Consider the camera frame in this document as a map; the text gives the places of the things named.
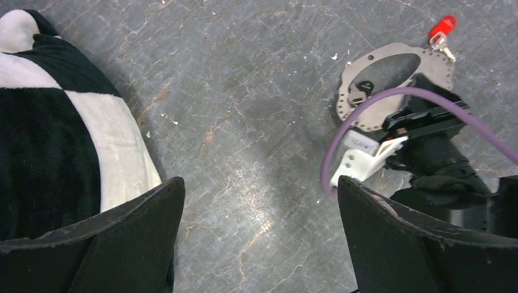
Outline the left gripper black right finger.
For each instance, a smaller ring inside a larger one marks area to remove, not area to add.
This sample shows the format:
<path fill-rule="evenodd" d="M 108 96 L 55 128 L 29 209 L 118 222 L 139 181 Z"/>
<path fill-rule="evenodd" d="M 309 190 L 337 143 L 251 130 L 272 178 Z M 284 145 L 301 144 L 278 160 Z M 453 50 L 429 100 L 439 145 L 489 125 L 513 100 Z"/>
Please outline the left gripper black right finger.
<path fill-rule="evenodd" d="M 517 291 L 517 233 L 452 225 L 347 176 L 337 198 L 359 292 Z"/>

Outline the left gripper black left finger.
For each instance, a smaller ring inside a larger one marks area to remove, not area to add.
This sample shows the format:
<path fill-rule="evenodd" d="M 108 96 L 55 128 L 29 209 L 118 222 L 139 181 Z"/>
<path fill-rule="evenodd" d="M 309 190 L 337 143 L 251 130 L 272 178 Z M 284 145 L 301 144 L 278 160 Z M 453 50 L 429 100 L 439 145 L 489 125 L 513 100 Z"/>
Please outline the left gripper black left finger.
<path fill-rule="evenodd" d="M 184 179 L 36 239 L 1 242 L 2 292 L 172 292 Z"/>

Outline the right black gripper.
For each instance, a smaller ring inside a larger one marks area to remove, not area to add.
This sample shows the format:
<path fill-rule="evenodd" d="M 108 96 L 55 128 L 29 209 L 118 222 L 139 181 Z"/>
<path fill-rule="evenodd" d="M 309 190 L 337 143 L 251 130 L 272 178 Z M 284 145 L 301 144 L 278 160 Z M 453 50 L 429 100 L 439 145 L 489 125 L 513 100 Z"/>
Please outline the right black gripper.
<path fill-rule="evenodd" d="M 461 109 L 469 110 L 468 104 L 460 96 L 434 84 L 422 73 L 412 77 L 410 86 L 438 94 Z M 444 135 L 452 139 L 465 126 L 465 123 L 450 111 L 426 99 L 404 95 L 404 101 L 404 106 L 398 112 L 387 116 L 383 122 L 384 140 L 400 136 L 417 139 L 435 135 Z"/>

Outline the silver perforated metal plate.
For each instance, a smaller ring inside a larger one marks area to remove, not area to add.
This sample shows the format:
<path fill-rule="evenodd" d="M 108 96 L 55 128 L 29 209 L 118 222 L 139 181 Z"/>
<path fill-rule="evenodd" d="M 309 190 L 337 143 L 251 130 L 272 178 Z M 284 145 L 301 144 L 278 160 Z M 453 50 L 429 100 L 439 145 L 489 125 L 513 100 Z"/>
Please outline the silver perforated metal plate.
<path fill-rule="evenodd" d="M 370 98 L 387 89 L 410 86 L 412 77 L 422 73 L 434 84 L 451 90 L 453 71 L 454 63 L 443 52 L 404 43 L 384 45 L 349 62 L 342 71 L 335 106 L 337 116 L 340 121 L 345 121 L 356 108 L 351 107 L 347 100 L 351 84 L 371 81 L 374 90 Z"/>

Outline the key with black tag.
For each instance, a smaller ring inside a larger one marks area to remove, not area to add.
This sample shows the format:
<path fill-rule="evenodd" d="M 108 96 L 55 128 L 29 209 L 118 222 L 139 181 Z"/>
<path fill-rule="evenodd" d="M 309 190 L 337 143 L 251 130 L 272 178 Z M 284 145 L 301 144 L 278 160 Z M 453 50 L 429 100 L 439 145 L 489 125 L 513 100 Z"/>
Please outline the key with black tag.
<path fill-rule="evenodd" d="M 374 84 L 371 81 L 361 81 L 349 86 L 348 103 L 351 107 L 357 107 L 363 103 L 373 92 Z"/>

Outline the key with red tag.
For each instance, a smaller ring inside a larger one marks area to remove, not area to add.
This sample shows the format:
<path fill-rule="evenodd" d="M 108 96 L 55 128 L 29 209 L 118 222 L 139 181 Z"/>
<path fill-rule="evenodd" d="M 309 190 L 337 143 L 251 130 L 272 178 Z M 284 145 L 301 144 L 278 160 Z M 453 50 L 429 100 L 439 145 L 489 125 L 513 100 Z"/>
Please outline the key with red tag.
<path fill-rule="evenodd" d="M 443 52 L 451 63 L 456 62 L 456 58 L 448 48 L 448 35 L 456 28 L 457 19 L 454 15 L 443 17 L 429 32 L 428 44 L 433 51 Z"/>

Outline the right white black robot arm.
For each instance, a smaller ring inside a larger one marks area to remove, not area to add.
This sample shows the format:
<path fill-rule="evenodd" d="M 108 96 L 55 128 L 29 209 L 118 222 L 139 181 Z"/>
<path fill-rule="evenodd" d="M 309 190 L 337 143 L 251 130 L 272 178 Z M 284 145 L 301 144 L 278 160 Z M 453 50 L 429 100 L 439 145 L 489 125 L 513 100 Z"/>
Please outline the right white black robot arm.
<path fill-rule="evenodd" d="M 404 96 L 402 109 L 382 125 L 386 142 L 408 138 L 386 160 L 388 168 L 412 174 L 410 187 L 392 200 L 452 225 L 516 238 L 517 176 L 500 178 L 491 192 L 451 141 L 464 125 L 432 102 Z"/>

